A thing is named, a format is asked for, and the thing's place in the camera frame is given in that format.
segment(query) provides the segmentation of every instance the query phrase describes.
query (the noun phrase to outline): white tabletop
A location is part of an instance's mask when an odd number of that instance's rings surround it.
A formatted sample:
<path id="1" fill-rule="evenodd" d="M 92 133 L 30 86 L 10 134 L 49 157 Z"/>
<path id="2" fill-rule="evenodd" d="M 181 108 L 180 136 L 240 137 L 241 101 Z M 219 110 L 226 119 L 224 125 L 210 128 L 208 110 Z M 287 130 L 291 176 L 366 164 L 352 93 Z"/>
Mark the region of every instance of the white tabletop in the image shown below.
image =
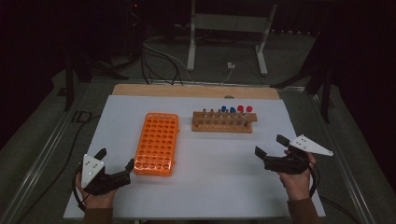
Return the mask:
<path id="1" fill-rule="evenodd" d="M 193 111 L 217 110 L 223 105 L 253 106 L 258 122 L 253 133 L 194 133 Z M 132 183 L 117 191 L 114 218 L 214 219 L 288 217 L 287 194 L 276 173 L 264 170 L 254 154 L 255 146 L 270 156 L 283 157 L 285 149 L 276 135 L 296 137 L 282 100 L 216 99 L 190 97 L 115 96 L 108 97 L 91 146 L 93 156 L 107 149 L 103 161 L 106 173 L 124 169 L 134 157 L 148 112 L 179 116 L 176 164 L 169 177 L 131 173 Z M 318 214 L 325 216 L 315 194 Z M 71 196 L 65 218 L 83 213 Z"/>

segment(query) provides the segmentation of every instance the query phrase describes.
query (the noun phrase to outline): orange plastic tray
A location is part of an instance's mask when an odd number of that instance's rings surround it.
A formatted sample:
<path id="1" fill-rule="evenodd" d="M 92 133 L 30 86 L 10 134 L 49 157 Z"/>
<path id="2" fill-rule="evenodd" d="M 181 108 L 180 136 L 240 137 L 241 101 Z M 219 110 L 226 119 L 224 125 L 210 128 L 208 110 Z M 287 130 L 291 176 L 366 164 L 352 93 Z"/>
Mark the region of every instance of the orange plastic tray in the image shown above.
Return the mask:
<path id="1" fill-rule="evenodd" d="M 178 115 L 148 113 L 134 157 L 134 172 L 137 175 L 171 175 L 177 133 Z"/>

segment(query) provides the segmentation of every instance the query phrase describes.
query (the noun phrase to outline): sleeve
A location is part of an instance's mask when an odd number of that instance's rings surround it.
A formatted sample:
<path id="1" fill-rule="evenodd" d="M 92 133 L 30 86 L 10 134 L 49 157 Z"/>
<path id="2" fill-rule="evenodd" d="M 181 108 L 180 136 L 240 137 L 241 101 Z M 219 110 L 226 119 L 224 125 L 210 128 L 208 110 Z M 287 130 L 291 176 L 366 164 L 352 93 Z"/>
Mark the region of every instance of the sleeve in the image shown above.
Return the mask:
<path id="1" fill-rule="evenodd" d="M 312 200 L 288 201 L 289 213 L 293 224 L 321 224 L 317 209 Z"/>
<path id="2" fill-rule="evenodd" d="M 92 208 L 85 210 L 85 224 L 111 224 L 113 223 L 112 220 L 113 208 Z"/>

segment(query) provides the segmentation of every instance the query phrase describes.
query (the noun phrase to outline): table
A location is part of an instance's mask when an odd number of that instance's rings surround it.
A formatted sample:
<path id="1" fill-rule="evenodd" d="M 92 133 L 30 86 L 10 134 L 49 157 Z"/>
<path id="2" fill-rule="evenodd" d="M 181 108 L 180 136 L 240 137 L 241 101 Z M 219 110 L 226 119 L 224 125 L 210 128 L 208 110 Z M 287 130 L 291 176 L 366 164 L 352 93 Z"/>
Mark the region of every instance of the table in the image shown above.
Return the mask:
<path id="1" fill-rule="evenodd" d="M 253 133 L 193 133 L 191 115 L 202 106 L 253 105 L 259 121 Z M 295 136 L 283 101 L 269 88 L 148 86 L 120 84 L 109 96 L 87 154 L 107 148 L 106 172 L 114 174 L 134 156 L 145 114 L 178 113 L 176 165 L 172 176 L 131 174 L 132 184 L 118 190 L 115 218 L 226 219 L 287 217 L 278 175 L 263 169 L 254 147 L 283 156 L 281 133 Z M 318 195 L 313 197 L 325 216 Z M 65 218 L 81 218 L 73 197 Z"/>
<path id="2" fill-rule="evenodd" d="M 257 45 L 256 55 L 259 63 L 260 73 L 268 75 L 267 66 L 265 64 L 264 56 L 262 54 L 268 34 L 270 33 L 271 24 L 276 12 L 277 4 L 272 4 L 270 13 L 267 17 L 245 17 L 245 16 L 230 16 L 230 15 L 214 15 L 196 13 L 195 0 L 191 1 L 191 31 L 190 31 L 190 48 L 189 58 L 187 61 L 187 69 L 194 70 L 195 62 L 195 29 L 208 30 L 228 30 L 228 31 L 243 31 L 262 33 L 262 42 Z"/>

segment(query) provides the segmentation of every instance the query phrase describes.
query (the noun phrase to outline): gray carpet floor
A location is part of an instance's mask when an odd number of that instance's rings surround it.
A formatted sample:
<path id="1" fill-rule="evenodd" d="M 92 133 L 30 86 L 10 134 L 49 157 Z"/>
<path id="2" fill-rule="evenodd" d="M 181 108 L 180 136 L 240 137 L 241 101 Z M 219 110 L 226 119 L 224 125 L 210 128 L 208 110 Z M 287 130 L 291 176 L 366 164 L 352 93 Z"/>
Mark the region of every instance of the gray carpet floor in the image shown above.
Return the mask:
<path id="1" fill-rule="evenodd" d="M 304 58 L 315 42 L 308 35 L 270 34 L 264 50 L 269 74 L 259 73 L 254 45 L 258 36 L 243 40 L 216 40 L 217 43 L 197 39 L 195 69 L 187 72 L 184 68 L 189 47 L 187 37 L 169 40 L 152 36 L 147 39 L 147 48 L 155 49 L 177 58 L 180 79 L 190 85 L 247 85 L 267 87 L 296 75 Z M 173 65 L 164 59 L 146 55 L 154 84 L 166 84 L 163 79 L 172 80 L 176 73 Z M 115 63 L 122 58 L 114 58 Z M 235 64 L 230 73 L 227 62 Z M 71 122 L 77 111 L 92 112 L 99 116 L 106 104 L 106 98 L 118 83 L 145 83 L 140 63 L 133 64 L 120 74 L 128 80 L 119 81 L 92 71 L 91 83 L 76 81 L 76 101 L 69 112 L 64 112 L 65 99 L 57 92 L 64 87 L 64 72 L 54 77 L 55 88 L 42 102 L 36 112 L 19 128 L 17 133 L 0 151 L 0 214 L 15 223 L 18 217 L 42 194 L 49 183 L 62 170 L 71 148 L 70 162 L 55 184 L 44 197 L 27 213 L 21 223 L 82 223 L 81 220 L 63 219 L 64 209 L 71 194 L 71 176 L 80 158 L 90 145 L 98 119 L 81 127 Z M 151 82 L 149 70 L 145 68 Z M 330 123 L 325 123 L 318 109 L 318 95 L 307 95 L 303 89 L 309 78 L 293 83 L 279 90 L 279 94 L 290 113 L 290 119 L 297 134 L 309 136 L 324 147 L 335 152 L 334 157 L 317 156 L 321 181 L 318 193 L 343 206 L 361 223 L 396 223 L 396 197 L 386 178 L 379 169 L 370 148 L 354 119 L 347 111 L 337 87 L 332 86 Z M 26 188 L 26 176 L 40 153 L 50 148 L 46 162 L 35 170 L 35 180 Z M 354 223 L 338 209 L 323 203 L 327 216 L 324 223 Z M 133 223 L 132 220 L 115 220 L 115 223 Z M 179 223 L 204 223 L 180 220 Z M 208 220 L 205 223 L 291 223 L 287 217 L 264 220 Z"/>

